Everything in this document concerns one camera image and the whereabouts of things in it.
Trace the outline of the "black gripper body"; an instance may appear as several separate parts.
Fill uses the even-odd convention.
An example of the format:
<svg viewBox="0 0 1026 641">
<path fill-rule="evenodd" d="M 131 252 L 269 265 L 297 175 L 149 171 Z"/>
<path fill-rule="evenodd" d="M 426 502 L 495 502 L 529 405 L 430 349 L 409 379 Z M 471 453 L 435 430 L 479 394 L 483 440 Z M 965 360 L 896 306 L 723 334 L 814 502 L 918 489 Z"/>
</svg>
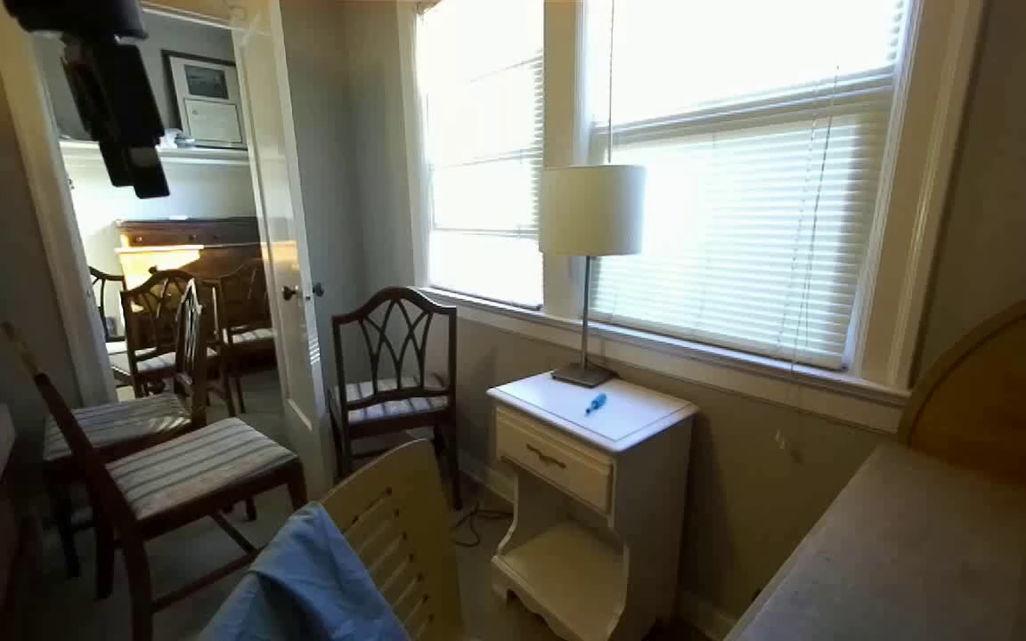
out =
<svg viewBox="0 0 1026 641">
<path fill-rule="evenodd" d="M 157 157 L 164 120 L 144 66 L 147 34 L 139 0 L 5 0 L 25 33 L 54 33 L 61 66 L 90 139 L 115 184 L 139 201 L 169 196 Z"/>
</svg>

